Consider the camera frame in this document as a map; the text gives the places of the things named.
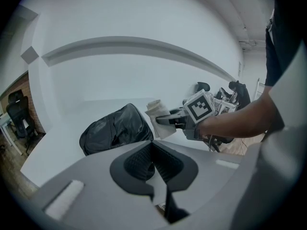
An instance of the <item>paper tag on chair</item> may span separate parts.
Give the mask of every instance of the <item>paper tag on chair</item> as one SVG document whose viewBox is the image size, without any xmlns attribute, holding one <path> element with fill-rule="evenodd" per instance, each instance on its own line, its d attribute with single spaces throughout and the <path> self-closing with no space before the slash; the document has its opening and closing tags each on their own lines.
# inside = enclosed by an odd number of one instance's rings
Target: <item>paper tag on chair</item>
<svg viewBox="0 0 307 230">
<path fill-rule="evenodd" d="M 23 123 L 24 123 L 24 127 L 25 127 L 25 128 L 28 128 L 28 127 L 29 127 L 29 124 L 27 123 L 27 121 L 26 121 L 25 119 L 23 120 Z"/>
</svg>

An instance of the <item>person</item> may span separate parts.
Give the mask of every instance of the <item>person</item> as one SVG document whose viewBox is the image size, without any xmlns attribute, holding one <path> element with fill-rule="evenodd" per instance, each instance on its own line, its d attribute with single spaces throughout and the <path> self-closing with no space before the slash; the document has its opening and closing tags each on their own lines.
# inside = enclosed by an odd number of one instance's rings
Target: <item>person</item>
<svg viewBox="0 0 307 230">
<path fill-rule="evenodd" d="M 245 84 L 239 83 L 239 81 L 231 81 L 228 87 L 233 92 L 237 93 L 237 99 L 239 103 L 239 106 L 236 108 L 237 111 L 246 107 L 250 103 L 249 93 Z"/>
<path fill-rule="evenodd" d="M 248 138 L 270 133 L 284 127 L 269 91 L 287 69 L 302 41 L 298 23 L 294 21 L 295 9 L 275 0 L 273 16 L 266 28 L 267 77 L 263 94 L 256 101 L 233 113 L 208 117 L 198 125 L 204 138 L 215 135 L 229 138 Z"/>
</svg>

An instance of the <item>ceiling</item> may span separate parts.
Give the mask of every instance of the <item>ceiling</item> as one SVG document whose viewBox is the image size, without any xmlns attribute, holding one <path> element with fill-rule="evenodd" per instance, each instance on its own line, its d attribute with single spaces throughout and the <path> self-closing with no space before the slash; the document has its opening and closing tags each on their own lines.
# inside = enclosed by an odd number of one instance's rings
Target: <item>ceiling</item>
<svg viewBox="0 0 307 230">
<path fill-rule="evenodd" d="M 243 50 L 265 50 L 265 28 L 274 0 L 203 0 L 237 37 Z"/>
</svg>

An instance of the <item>white strip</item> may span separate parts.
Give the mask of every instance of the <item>white strip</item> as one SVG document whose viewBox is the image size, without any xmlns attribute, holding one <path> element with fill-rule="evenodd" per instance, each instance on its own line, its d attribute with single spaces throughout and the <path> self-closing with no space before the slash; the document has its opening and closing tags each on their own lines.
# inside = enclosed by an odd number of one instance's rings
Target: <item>white strip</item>
<svg viewBox="0 0 307 230">
<path fill-rule="evenodd" d="M 238 163 L 232 163 L 232 162 L 228 162 L 228 161 L 224 161 L 220 159 L 217 159 L 215 162 L 218 165 L 222 165 L 224 167 L 228 167 L 228 168 L 235 169 L 235 170 L 239 167 Z"/>
<path fill-rule="evenodd" d="M 69 210 L 79 193 L 82 191 L 84 183 L 73 180 L 65 190 L 47 207 L 45 213 L 54 220 L 61 220 Z"/>
</svg>

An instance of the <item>wooden floor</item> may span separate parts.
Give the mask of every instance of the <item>wooden floor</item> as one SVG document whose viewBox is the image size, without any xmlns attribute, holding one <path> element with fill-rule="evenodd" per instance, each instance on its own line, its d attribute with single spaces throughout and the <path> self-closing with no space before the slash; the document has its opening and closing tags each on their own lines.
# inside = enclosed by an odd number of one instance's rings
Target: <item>wooden floor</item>
<svg viewBox="0 0 307 230">
<path fill-rule="evenodd" d="M 240 139 L 236 138 L 229 144 L 222 144 L 220 150 L 223 153 L 243 155 L 247 151 L 246 146 L 250 146 L 254 143 L 258 143 L 262 140 L 264 135 L 260 135 L 253 138 L 243 138 L 242 145 Z M 36 144 L 41 140 L 42 136 L 39 136 L 37 140 L 30 147 L 29 152 L 31 152 Z M 27 159 L 25 154 L 25 140 L 16 140 L 15 144 L 18 146 L 20 151 L 23 153 L 20 156 L 15 148 L 9 146 L 5 140 L 3 134 L 0 133 L 0 145 L 4 145 L 4 149 L 0 151 L 0 174 L 3 177 L 7 188 L 14 194 L 18 194 L 24 198 L 30 198 L 31 195 L 37 190 L 37 187 L 30 182 L 27 178 L 23 176 L 20 172 L 22 165 Z"/>
<path fill-rule="evenodd" d="M 37 136 L 29 148 L 29 153 L 31 153 L 42 137 L 42 135 Z M 0 132 L 0 145 L 4 145 L 4 148 L 0 150 L 0 174 L 11 193 L 29 199 L 37 190 L 37 187 L 20 172 L 27 159 L 25 142 L 25 139 L 15 140 L 16 146 L 23 153 L 21 156 L 13 146 L 9 145 Z"/>
</svg>

